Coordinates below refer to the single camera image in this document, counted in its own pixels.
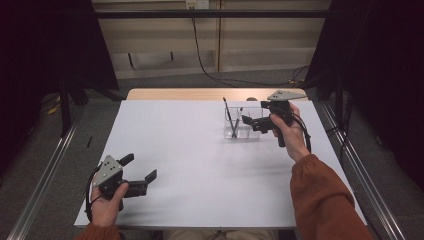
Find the black metal stand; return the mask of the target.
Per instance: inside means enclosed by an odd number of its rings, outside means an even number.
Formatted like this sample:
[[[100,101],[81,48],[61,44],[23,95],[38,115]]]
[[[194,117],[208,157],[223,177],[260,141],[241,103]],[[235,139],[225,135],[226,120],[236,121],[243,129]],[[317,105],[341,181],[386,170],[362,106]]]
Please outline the black metal stand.
[[[68,97],[68,91],[66,89],[64,79],[62,79],[60,81],[59,94],[60,94],[60,107],[61,107],[61,116],[62,116],[62,133],[61,133],[61,136],[64,137],[71,127],[69,97]]]

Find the person's right hand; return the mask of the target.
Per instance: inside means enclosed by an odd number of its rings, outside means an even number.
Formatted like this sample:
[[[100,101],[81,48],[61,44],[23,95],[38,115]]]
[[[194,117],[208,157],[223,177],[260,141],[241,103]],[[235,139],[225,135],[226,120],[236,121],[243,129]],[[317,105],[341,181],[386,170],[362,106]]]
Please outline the person's right hand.
[[[303,130],[298,123],[293,123],[291,126],[288,126],[274,113],[270,115],[270,119],[281,131],[286,144],[287,153],[291,159],[298,162],[310,154],[310,151],[305,145]]]

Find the person's beige trouser legs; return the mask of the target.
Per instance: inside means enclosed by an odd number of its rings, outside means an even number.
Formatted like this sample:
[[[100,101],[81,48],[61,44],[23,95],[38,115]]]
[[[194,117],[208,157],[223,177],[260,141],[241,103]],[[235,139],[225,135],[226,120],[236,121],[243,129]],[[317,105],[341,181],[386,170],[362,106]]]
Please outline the person's beige trouser legs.
[[[278,240],[277,230],[167,230],[163,240]]]

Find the white wall outlet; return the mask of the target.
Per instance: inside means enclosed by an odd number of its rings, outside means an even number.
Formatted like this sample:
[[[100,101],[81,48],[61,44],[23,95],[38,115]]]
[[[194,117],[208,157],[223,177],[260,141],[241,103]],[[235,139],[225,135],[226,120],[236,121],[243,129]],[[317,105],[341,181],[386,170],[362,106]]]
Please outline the white wall outlet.
[[[210,7],[209,0],[185,0],[187,9],[208,10]]]

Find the person's left hand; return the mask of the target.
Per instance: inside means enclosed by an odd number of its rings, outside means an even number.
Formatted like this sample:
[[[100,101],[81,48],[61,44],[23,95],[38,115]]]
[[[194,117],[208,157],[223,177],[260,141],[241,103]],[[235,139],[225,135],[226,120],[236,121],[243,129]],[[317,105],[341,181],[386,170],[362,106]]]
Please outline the person's left hand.
[[[111,200],[104,199],[100,190],[94,188],[91,193],[91,223],[99,227],[113,226],[118,217],[120,202],[124,198],[128,188],[128,183],[122,183]]]

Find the wooden table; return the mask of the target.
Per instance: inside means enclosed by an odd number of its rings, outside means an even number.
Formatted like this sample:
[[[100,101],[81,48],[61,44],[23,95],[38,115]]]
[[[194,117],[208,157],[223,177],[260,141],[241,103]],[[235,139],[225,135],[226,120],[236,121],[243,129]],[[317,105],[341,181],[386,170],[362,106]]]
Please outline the wooden table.
[[[136,88],[129,91],[128,100],[222,100],[245,101],[252,97],[266,100],[275,88]]]

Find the aluminium floor rail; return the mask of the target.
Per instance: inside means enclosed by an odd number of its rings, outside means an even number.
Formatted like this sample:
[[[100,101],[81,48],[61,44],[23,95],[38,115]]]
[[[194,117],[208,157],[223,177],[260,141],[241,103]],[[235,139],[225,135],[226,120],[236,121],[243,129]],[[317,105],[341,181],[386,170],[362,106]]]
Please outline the aluminium floor rail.
[[[363,165],[356,149],[349,140],[347,134],[336,122],[336,114],[329,104],[324,104],[322,109],[326,115],[329,124],[332,127],[331,133],[334,134],[340,144],[341,153],[346,155],[347,161],[351,165],[355,175],[363,188],[363,191],[371,204],[377,218],[384,228],[389,240],[406,240],[398,225],[392,211],[387,206],[380,192],[376,188],[373,180]]]
[[[84,109],[80,109],[75,113],[72,118],[69,129],[59,139],[58,144],[49,159],[49,162],[41,176],[41,179],[37,182],[34,191],[31,194],[28,202],[23,208],[19,215],[16,223],[14,224],[10,234],[6,240],[25,240],[28,232],[34,222],[34,219],[44,201],[47,191],[52,184],[53,178],[66,154],[66,151],[73,139],[76,129],[81,121]]]

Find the black horizontal metal bar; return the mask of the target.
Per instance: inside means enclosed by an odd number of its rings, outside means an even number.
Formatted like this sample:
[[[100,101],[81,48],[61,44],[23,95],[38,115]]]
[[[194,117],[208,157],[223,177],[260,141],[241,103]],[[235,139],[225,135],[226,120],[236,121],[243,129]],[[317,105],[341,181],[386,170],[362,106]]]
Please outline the black horizontal metal bar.
[[[134,18],[326,18],[328,10],[102,10],[101,19]]]

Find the thin black makeup brush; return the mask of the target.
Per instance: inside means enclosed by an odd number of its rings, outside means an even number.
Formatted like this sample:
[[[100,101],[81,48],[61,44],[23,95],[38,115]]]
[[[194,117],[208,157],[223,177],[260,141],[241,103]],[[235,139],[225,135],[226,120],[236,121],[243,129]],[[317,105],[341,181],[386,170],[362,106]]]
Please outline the thin black makeup brush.
[[[229,121],[229,124],[230,124],[230,127],[231,127],[231,137],[236,138],[237,137],[236,128],[235,128],[234,121],[232,119],[231,112],[230,112],[230,109],[229,109],[229,106],[228,106],[228,103],[227,103],[227,100],[226,100],[225,97],[223,97],[223,101],[224,101],[224,104],[225,104],[225,111],[226,111],[226,114],[227,114],[227,118],[228,118],[228,121]]]

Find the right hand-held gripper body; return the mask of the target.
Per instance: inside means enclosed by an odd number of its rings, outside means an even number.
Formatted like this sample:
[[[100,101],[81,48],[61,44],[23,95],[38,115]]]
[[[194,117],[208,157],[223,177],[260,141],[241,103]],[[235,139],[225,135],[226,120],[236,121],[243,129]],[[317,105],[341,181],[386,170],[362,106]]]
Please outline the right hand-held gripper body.
[[[303,120],[291,110],[289,101],[283,100],[281,98],[281,94],[282,92],[278,90],[267,98],[266,101],[271,103],[268,110],[271,113],[278,115],[288,126],[291,126],[293,123],[298,123],[301,126],[304,134],[307,134],[307,129],[303,123]],[[269,117],[253,119],[252,128],[254,131],[259,131],[262,134],[268,133],[270,130],[276,130],[279,146],[286,146],[281,131]]]

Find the black curtain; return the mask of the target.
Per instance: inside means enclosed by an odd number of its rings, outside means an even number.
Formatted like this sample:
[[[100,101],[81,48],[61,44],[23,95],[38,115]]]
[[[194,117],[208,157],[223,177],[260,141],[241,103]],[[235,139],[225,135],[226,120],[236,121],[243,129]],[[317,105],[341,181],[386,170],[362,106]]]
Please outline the black curtain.
[[[424,191],[424,0],[332,0],[306,83],[341,84]]]
[[[0,176],[35,125],[42,98],[117,90],[92,0],[0,0]]]

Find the clear plastic organizer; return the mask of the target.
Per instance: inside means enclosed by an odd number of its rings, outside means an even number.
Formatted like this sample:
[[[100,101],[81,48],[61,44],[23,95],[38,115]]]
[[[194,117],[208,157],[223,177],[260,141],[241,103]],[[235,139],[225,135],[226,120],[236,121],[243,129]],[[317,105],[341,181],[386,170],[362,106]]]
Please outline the clear plastic organizer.
[[[237,119],[237,108],[239,107],[229,107],[232,119],[235,124],[235,120]],[[252,119],[261,118],[264,116],[263,110],[260,107],[243,107],[243,111],[241,113],[241,119],[238,127],[238,138],[231,137],[231,127],[227,118],[226,111],[224,111],[224,137],[226,139],[236,139],[236,140],[253,140],[258,139],[261,135],[259,131],[254,131],[253,128],[249,125],[246,125],[242,122],[242,116],[249,116]]]

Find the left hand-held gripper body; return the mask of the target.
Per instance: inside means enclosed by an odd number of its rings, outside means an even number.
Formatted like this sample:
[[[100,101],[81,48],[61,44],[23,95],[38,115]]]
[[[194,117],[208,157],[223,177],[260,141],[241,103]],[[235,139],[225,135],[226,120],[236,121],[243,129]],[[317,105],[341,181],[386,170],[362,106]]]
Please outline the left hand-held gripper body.
[[[111,200],[118,187],[125,182],[123,179],[123,167],[118,160],[107,155],[100,164],[100,168],[92,183],[93,188],[98,188],[103,198]],[[125,198],[145,196],[147,194],[148,183],[144,180],[128,181],[129,189]]]

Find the black pen with silver tip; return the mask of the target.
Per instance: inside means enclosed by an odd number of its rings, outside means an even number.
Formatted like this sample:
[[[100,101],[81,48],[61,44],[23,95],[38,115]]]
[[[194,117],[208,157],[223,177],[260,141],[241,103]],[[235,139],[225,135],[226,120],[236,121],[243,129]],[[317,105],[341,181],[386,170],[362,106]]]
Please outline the black pen with silver tip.
[[[233,130],[232,130],[233,138],[238,138],[238,127],[239,127],[242,111],[243,111],[243,107],[237,108],[237,119],[235,120],[235,124],[233,125]]]

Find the white table cover sheet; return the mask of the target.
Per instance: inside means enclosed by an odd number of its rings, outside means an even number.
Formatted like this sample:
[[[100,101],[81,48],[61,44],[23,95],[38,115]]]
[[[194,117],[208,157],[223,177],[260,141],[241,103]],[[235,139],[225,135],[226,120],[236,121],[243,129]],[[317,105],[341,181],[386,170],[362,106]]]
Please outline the white table cover sheet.
[[[228,101],[229,107],[260,107]],[[269,112],[263,110],[264,116]],[[128,180],[152,170],[144,197],[129,198],[117,223],[129,228],[295,227],[292,159],[271,133],[224,137],[223,100],[122,102],[103,153],[120,159]]]

